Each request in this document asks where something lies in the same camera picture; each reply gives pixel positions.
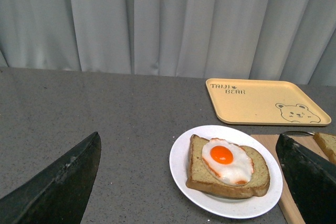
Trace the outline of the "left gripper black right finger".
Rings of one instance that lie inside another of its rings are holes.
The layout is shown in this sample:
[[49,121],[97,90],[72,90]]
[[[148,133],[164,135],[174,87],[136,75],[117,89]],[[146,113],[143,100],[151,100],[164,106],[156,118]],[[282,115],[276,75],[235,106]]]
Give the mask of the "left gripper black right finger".
[[305,223],[335,223],[335,164],[285,134],[276,153]]

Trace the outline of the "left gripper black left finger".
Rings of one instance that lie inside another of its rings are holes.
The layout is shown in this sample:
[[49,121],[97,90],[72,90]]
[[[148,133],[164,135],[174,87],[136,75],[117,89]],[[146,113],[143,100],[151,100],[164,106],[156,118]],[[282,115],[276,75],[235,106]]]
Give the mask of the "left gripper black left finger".
[[92,133],[1,199],[1,223],[81,223],[97,176],[101,139]]

